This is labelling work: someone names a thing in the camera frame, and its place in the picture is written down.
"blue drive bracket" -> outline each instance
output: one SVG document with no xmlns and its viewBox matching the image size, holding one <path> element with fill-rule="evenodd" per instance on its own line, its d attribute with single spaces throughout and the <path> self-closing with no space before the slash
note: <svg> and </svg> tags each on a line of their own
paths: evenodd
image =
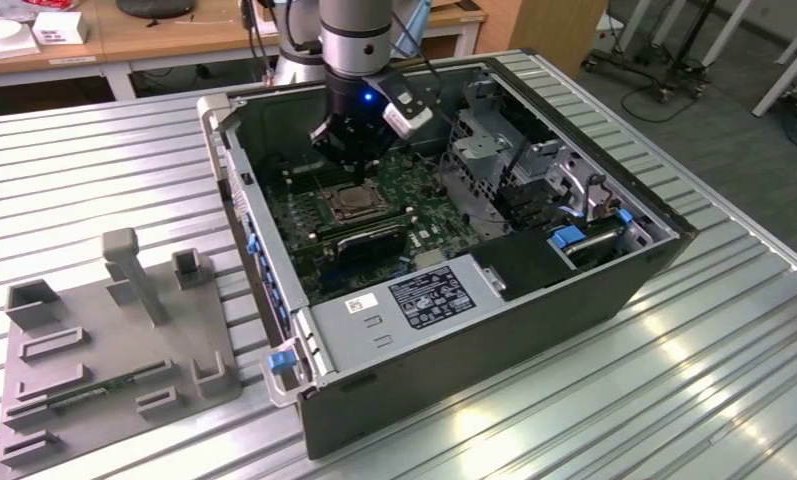
<svg viewBox="0 0 797 480">
<path fill-rule="evenodd" d="M 562 250 L 574 243 L 579 243 L 585 238 L 585 233 L 582 233 L 575 225 L 559 228 L 553 233 L 553 243 Z"/>
<path fill-rule="evenodd" d="M 294 350 L 282 350 L 267 356 L 267 366 L 272 373 L 280 373 L 296 365 L 296 355 Z"/>
</svg>

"wheel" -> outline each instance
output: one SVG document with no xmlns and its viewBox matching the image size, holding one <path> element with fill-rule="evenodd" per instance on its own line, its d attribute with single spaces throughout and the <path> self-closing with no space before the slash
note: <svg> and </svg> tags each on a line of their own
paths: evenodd
<svg viewBox="0 0 797 480">
<path fill-rule="evenodd" d="M 597 69 L 597 60 L 590 57 L 587 60 L 582 62 L 582 68 L 587 73 L 591 73 Z"/>
</svg>

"circuit board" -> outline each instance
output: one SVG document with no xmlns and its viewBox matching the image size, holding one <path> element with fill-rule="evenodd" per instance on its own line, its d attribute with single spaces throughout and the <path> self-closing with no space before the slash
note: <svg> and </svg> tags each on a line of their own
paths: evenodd
<svg viewBox="0 0 797 480">
<path fill-rule="evenodd" d="M 391 154 L 362 185 L 336 167 L 324 169 L 286 176 L 266 188 L 271 215 L 312 304 L 397 278 L 438 258 L 453 258 L 481 241 L 438 182 L 438 160 Z M 393 244 L 399 251 L 375 254 L 362 265 L 330 267 L 336 245 L 378 231 L 406 234 L 406 241 Z M 381 243 L 373 250 L 389 248 Z"/>
</svg>

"power supply label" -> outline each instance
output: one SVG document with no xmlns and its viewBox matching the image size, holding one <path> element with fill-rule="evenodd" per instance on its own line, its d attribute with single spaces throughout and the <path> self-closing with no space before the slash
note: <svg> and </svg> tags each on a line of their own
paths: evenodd
<svg viewBox="0 0 797 480">
<path fill-rule="evenodd" d="M 475 308 L 475 302 L 449 267 L 390 285 L 389 290 L 417 330 Z"/>
</svg>

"wooden table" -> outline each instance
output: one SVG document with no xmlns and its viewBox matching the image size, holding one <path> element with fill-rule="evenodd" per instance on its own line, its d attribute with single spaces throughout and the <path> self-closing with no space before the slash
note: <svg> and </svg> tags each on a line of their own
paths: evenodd
<svg viewBox="0 0 797 480">
<path fill-rule="evenodd" d="M 0 86 L 103 76 L 116 100 L 130 100 L 136 98 L 132 72 L 252 56 L 236 0 L 198 0 L 192 20 L 186 15 L 151 28 L 148 20 L 119 11 L 115 0 L 86 0 L 79 9 L 90 24 L 87 43 L 40 46 L 36 55 L 0 60 Z M 470 55 L 485 18 L 482 11 L 439 8 L 431 12 L 425 37 L 457 36 L 454 55 Z M 276 55 L 278 36 L 262 37 L 267 54 Z"/>
</svg>

